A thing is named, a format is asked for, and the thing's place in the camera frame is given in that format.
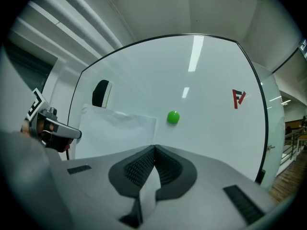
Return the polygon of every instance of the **railing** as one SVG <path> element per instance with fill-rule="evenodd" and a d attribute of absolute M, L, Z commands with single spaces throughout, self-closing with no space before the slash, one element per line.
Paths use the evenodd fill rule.
<path fill-rule="evenodd" d="M 303 134 L 304 134 L 304 127 L 296 129 L 295 131 L 292 131 L 290 134 L 287 134 L 284 137 L 284 141 L 285 141 L 284 145 L 286 146 L 286 145 L 290 144 L 290 147 L 288 147 L 286 150 L 283 151 L 283 155 L 284 154 L 286 154 L 286 155 L 282 157 L 282 160 L 286 156 L 288 156 L 288 155 L 290 155 L 290 156 L 288 156 L 287 159 L 285 159 L 280 165 L 282 165 L 283 163 L 288 161 L 288 159 L 292 159 L 293 154 L 294 154 L 294 150 L 297 148 L 297 138 L 299 136 L 303 135 Z"/>

